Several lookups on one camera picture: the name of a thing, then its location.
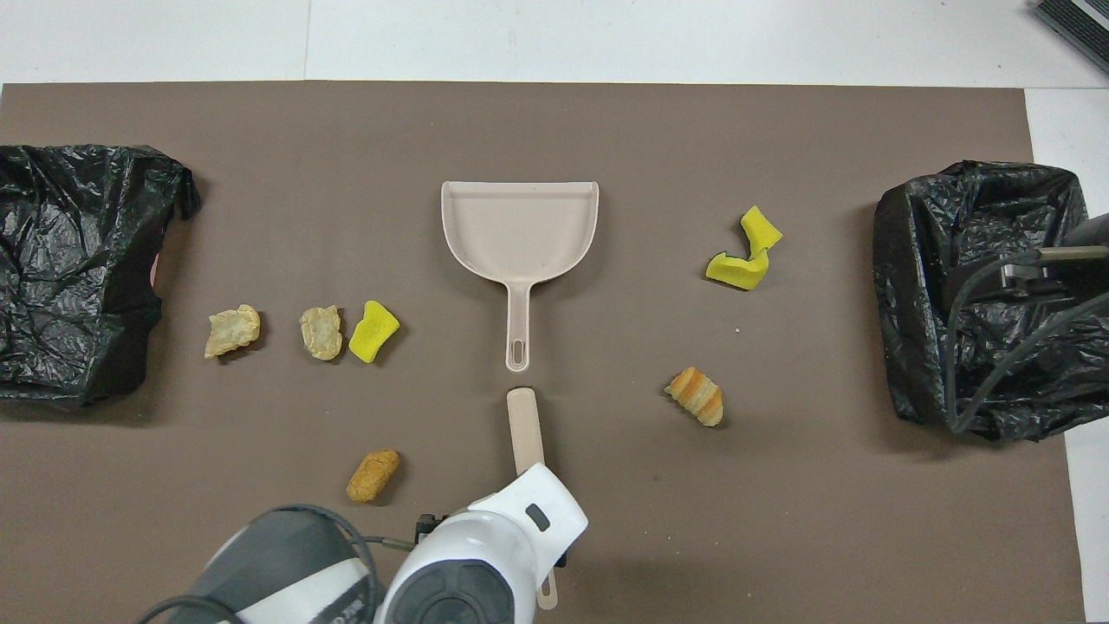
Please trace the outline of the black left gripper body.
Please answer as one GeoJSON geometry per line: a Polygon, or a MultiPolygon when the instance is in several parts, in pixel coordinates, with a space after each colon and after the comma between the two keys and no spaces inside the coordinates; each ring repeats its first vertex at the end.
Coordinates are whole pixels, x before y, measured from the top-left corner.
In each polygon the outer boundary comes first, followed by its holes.
{"type": "MultiPolygon", "coordinates": [[[[425,540],[425,538],[430,536],[433,531],[436,528],[440,526],[442,522],[446,522],[448,518],[449,515],[447,514],[444,515],[435,515],[431,513],[420,514],[415,523],[415,530],[413,530],[413,542],[419,545],[425,540]]],[[[562,556],[558,557],[558,561],[554,562],[554,567],[556,569],[567,567],[568,556],[569,556],[569,550],[566,550],[562,556]]]]}

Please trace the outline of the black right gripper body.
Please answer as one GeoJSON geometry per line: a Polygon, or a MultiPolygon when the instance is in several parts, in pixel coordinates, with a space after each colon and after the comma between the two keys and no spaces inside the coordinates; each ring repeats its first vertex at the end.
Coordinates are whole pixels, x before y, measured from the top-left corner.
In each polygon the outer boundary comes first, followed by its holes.
{"type": "Polygon", "coordinates": [[[1079,304],[1108,288],[1108,216],[1089,218],[1062,244],[1034,248],[1003,265],[1003,299],[1017,304],[1079,304]]]}

